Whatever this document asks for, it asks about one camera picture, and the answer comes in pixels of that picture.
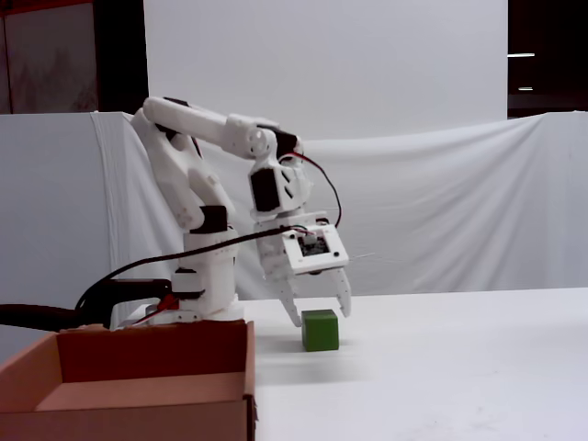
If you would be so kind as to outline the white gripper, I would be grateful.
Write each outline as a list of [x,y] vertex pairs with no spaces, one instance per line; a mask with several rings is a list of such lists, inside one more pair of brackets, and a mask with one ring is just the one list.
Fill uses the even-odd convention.
[[[300,328],[302,319],[295,304],[299,290],[295,276],[318,275],[328,267],[329,246],[323,228],[329,225],[325,211],[305,212],[296,209],[277,214],[272,219],[259,220],[254,232],[278,227],[291,230],[256,240],[256,247],[267,279],[275,281],[278,297],[294,326]],[[331,272],[336,286],[336,298],[341,313],[347,318],[352,310],[352,290],[343,268]]]

